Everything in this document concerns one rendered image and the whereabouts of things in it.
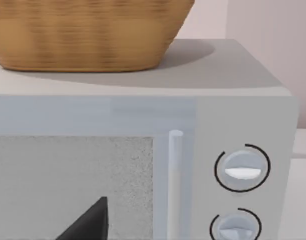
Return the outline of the woven wicker basket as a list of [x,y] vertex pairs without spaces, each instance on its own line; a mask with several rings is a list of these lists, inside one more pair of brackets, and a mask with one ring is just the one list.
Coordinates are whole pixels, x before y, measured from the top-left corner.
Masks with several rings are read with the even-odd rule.
[[23,72],[156,68],[196,0],[0,0],[0,65]]

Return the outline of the pale round microwave knob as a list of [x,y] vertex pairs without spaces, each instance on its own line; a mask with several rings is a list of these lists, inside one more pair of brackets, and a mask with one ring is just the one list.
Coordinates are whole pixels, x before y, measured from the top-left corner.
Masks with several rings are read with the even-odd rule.
[[251,150],[238,150],[224,157],[218,166],[221,182],[235,191],[257,186],[267,172],[265,157]]
[[257,220],[244,212],[221,216],[215,225],[218,240],[255,240],[258,232]]

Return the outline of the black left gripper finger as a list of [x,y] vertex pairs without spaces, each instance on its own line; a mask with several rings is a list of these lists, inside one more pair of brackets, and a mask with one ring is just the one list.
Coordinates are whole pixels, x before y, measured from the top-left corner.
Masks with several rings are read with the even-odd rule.
[[55,240],[108,240],[108,198],[101,197]]

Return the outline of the pale microwave oven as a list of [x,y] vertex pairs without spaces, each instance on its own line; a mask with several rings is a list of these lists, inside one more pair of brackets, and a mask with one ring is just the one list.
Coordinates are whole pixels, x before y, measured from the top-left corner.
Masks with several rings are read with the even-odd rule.
[[[28,72],[0,67],[0,96],[188,97],[196,99],[193,158],[179,240],[218,240],[220,217],[252,215],[255,240],[278,240],[297,128],[297,99],[232,39],[177,39],[159,67],[127,73]],[[220,180],[220,161],[250,150],[266,159],[253,188]]]

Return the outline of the pale microwave door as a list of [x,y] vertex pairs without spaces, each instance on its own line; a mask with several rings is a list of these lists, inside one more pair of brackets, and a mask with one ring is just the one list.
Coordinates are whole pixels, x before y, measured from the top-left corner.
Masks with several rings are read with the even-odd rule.
[[56,240],[101,197],[108,240],[168,240],[169,132],[189,193],[197,100],[0,96],[0,240]]

